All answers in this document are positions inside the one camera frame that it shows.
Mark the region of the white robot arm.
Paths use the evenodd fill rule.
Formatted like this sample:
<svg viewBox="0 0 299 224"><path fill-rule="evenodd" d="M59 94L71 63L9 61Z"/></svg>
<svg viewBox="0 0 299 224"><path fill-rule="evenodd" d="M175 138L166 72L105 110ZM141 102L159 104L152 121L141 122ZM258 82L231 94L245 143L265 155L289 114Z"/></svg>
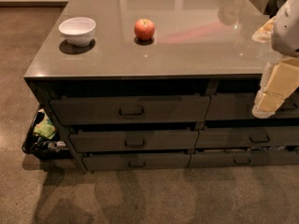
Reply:
<svg viewBox="0 0 299 224"><path fill-rule="evenodd" d="M287 0L251 38L282 55L265 66L252 108L255 118L267 119L299 88L299 0Z"/></svg>

